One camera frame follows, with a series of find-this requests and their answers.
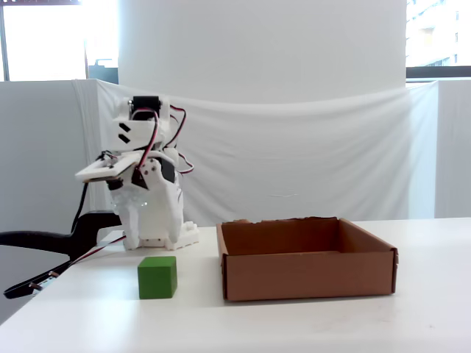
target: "white robot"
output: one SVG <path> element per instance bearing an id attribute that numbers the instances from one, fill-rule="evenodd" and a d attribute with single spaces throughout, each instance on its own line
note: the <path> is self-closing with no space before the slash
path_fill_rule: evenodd
<path id="1" fill-rule="evenodd" d="M 184 112 L 172 133 L 171 110 Z M 199 231 L 183 222 L 183 195 L 178 174 L 193 170 L 175 149 L 186 112 L 168 99 L 135 96 L 123 101 L 110 128 L 110 150 L 76 174 L 82 182 L 105 181 L 124 227 L 126 249 L 139 246 L 178 249 L 196 243 Z M 190 168 L 177 171 L 179 159 Z"/>

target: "white table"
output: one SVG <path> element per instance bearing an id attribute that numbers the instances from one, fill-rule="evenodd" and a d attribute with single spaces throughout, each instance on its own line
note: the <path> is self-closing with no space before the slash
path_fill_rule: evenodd
<path id="1" fill-rule="evenodd" d="M 138 299 L 137 265 L 163 252 L 109 246 L 6 321 L 0 352 L 470 352 L 471 218 L 357 224 L 398 247 L 395 295 L 224 302 L 215 228 L 202 228 L 171 252 L 173 299 Z"/>

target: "cardboard box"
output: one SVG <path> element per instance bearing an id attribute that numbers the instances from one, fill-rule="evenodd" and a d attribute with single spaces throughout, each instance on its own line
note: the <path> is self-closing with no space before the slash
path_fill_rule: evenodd
<path id="1" fill-rule="evenodd" d="M 397 250 L 346 219 L 217 225 L 224 298 L 372 296 L 395 291 Z"/>

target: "green cube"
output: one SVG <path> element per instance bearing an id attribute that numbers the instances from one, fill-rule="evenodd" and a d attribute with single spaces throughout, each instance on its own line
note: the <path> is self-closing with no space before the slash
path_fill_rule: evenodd
<path id="1" fill-rule="evenodd" d="M 145 257 L 138 266 L 139 298 L 171 298 L 177 289 L 175 256 Z"/>

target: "white wall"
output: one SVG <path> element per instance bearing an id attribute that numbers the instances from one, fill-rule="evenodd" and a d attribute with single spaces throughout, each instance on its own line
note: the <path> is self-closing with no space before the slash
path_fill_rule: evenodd
<path id="1" fill-rule="evenodd" d="M 87 164 L 80 114 L 70 81 L 0 83 L 0 232 L 70 232 L 82 192 L 74 174 Z M 4 290 L 67 259 L 0 246 L 0 323 L 29 299 Z"/>
<path id="2" fill-rule="evenodd" d="M 471 217 L 471 80 L 439 82 L 436 218 Z"/>
<path id="3" fill-rule="evenodd" d="M 119 80 L 235 103 L 403 87 L 406 1 L 119 0 Z"/>

